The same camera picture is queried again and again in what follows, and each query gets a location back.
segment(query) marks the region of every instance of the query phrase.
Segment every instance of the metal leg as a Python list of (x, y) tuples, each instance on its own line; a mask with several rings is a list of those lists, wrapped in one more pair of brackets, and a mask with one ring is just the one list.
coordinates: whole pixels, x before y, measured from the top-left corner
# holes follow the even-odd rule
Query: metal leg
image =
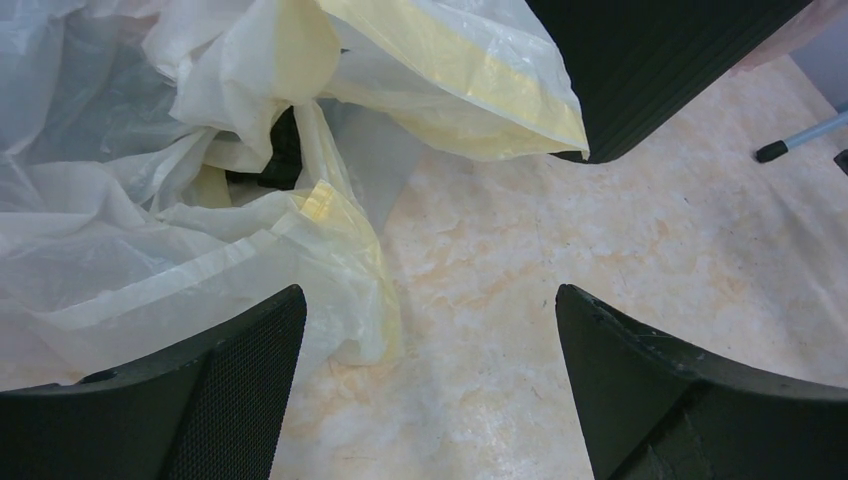
[(825, 120), (816, 126), (810, 127), (803, 132), (796, 133), (785, 140), (780, 140), (766, 145), (765, 147), (757, 150), (755, 158), (760, 163), (768, 163), (789, 150), (799, 147), (828, 132), (836, 130), (846, 123), (848, 123), (848, 110), (833, 118)]

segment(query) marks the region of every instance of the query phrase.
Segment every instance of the gray wall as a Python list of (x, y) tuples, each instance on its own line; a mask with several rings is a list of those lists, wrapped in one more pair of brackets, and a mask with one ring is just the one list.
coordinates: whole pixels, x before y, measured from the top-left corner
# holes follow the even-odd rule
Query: gray wall
[(792, 59), (831, 105), (848, 109), (848, 15), (792, 52)]

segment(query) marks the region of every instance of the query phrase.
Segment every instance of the marble floor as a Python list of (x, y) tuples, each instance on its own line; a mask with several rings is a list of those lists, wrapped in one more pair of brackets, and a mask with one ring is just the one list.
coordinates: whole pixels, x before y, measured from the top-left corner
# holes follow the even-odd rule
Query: marble floor
[(611, 164), (429, 152), (383, 234), (407, 354), (331, 362), (296, 389), (272, 478), (591, 478), (562, 283), (720, 355), (848, 386), (848, 177), (832, 162), (848, 144), (750, 156), (833, 114), (783, 58), (721, 78)]

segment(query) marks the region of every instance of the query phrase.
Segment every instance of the white plastic sheet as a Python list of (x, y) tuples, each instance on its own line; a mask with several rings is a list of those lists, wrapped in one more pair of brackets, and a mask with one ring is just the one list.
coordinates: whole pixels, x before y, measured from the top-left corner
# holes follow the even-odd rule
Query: white plastic sheet
[[(381, 225), (414, 168), (401, 128), (484, 159), (586, 149), (522, 2), (21, 0), (0, 7), (0, 82), (0, 388), (133, 360), (292, 283), (296, 381), (397, 355), (365, 211)], [(352, 174), (316, 97), (374, 110), (331, 115)], [(287, 108), (298, 189), (232, 207), (221, 169), (261, 171)]]

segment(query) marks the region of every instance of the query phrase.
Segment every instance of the tiled floor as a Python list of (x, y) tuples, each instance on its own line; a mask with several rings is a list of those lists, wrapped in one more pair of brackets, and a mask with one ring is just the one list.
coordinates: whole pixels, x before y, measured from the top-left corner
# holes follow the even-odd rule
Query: tiled floor
[(561, 283), (734, 360), (848, 386), (839, 148), (750, 158), (833, 113), (781, 59), (720, 79), (612, 164), (431, 152), (383, 235), (407, 355), (328, 365), (296, 390), (273, 478), (590, 478)]

